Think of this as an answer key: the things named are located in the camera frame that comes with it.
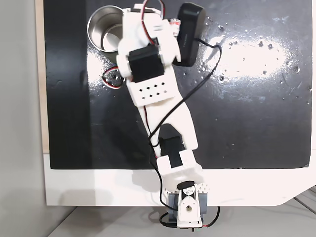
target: red wire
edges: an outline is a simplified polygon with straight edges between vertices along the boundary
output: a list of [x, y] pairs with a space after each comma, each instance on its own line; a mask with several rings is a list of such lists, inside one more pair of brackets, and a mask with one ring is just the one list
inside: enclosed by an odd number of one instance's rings
[[103, 80], [103, 82], [104, 82], [108, 87], [115, 88], [115, 89], [118, 89], [118, 88], [121, 87], [121, 85], [120, 85], [120, 86], [111, 85], [111, 84], [109, 84], [109, 83], [104, 79], [104, 75], [105, 75], [105, 74], [107, 74], [107, 73], [109, 73], [109, 72], [111, 72], [111, 71], [114, 71], [114, 70], [118, 70], [118, 69], [119, 69], [118, 66], [114, 66], [114, 67], [111, 67], [111, 68], [107, 69], [107, 70], [103, 73], [103, 75], [102, 75], [102, 80]]
[[[162, 18], [164, 18], [164, 15], [165, 15], [165, 5], [164, 5], [164, 2], [162, 0], [159, 0], [161, 5], [162, 5]], [[148, 0], [145, 0], [144, 1], [144, 5], [143, 5], [143, 13], [142, 13], [142, 25], [143, 25], [143, 28], [144, 28], [144, 31], [145, 31], [145, 34], [150, 42], [150, 44], [155, 44], [155, 42], [153, 41], [153, 39], [150, 37], [148, 31], [147, 31], [147, 28], [145, 26], [145, 22], [144, 22], [144, 15], [145, 15], [145, 8], [146, 8], [146, 4], [147, 4]]]

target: mounting hole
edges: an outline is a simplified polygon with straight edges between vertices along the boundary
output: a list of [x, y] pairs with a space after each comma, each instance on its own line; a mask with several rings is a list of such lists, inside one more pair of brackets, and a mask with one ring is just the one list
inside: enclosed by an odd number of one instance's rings
[[192, 207], [187, 206], [187, 207], [186, 207], [186, 211], [187, 211], [187, 212], [191, 212], [191, 211], [192, 211]]

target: gray wall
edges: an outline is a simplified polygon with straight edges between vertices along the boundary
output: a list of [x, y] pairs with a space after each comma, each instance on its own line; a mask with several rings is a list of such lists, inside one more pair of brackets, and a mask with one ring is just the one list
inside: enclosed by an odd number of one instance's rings
[[45, 237], [73, 210], [46, 207], [34, 0], [0, 1], [0, 236]]

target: black surface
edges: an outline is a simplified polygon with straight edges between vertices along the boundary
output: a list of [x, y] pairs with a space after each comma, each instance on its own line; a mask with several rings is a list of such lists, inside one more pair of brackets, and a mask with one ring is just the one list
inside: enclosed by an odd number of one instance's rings
[[[44, 1], [53, 169], [151, 169], [145, 128], [127, 88], [103, 86], [102, 73], [111, 64], [86, 36], [96, 9], [135, 2]], [[308, 166], [312, 1], [195, 2], [209, 16], [203, 39], [223, 36], [216, 75], [187, 101], [199, 144], [197, 162], [204, 169]], [[175, 17], [182, 3], [166, 1], [166, 17]], [[174, 67], [182, 95], [207, 75], [217, 57], [200, 46], [193, 67]]]

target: water droplet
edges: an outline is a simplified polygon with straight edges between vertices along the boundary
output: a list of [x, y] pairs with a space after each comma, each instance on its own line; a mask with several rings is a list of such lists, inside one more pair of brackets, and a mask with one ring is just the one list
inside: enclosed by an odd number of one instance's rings
[[296, 72], [296, 73], [299, 73], [299, 72], [300, 72], [299, 66], [295, 66], [295, 67], [294, 67], [294, 72]]

